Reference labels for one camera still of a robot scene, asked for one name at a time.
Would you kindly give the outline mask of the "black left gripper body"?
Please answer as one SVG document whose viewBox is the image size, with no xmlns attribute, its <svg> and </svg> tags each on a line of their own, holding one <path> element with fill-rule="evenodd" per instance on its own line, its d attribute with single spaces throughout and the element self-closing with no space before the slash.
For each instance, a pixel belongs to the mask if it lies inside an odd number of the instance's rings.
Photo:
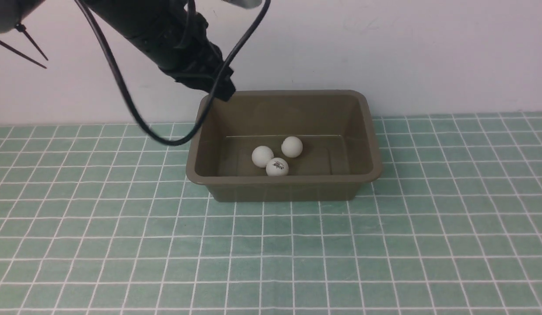
<svg viewBox="0 0 542 315">
<path fill-rule="evenodd" d="M 179 83 L 212 84 L 223 59 L 219 48 L 209 42 L 207 28 L 202 14 L 169 9 L 136 36 L 135 46 Z"/>
</svg>

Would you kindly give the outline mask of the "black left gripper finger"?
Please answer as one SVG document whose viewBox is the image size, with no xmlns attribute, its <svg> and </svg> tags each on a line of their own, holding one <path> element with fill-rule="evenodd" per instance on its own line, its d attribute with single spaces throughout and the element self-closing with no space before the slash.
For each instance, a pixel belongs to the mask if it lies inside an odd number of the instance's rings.
<svg viewBox="0 0 542 315">
<path fill-rule="evenodd" d="M 227 102 L 236 92 L 236 87 L 231 79 L 234 70 L 228 66 L 225 67 L 223 76 L 219 80 L 217 80 L 218 74 L 219 70 L 177 72 L 175 73 L 175 82 L 183 84 L 187 88 L 206 93 L 210 93 L 213 87 L 216 87 L 214 96 L 221 101 Z"/>
</svg>

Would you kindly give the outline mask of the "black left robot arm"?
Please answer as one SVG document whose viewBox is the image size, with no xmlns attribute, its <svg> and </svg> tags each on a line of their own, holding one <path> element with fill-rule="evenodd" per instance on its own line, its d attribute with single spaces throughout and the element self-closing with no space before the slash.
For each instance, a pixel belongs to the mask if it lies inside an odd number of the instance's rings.
<svg viewBox="0 0 542 315">
<path fill-rule="evenodd" d="M 208 22 L 193 0 L 84 0 L 89 10 L 131 42 L 167 76 L 188 88 L 228 101 L 236 91 L 233 70 L 207 38 Z"/>
</svg>

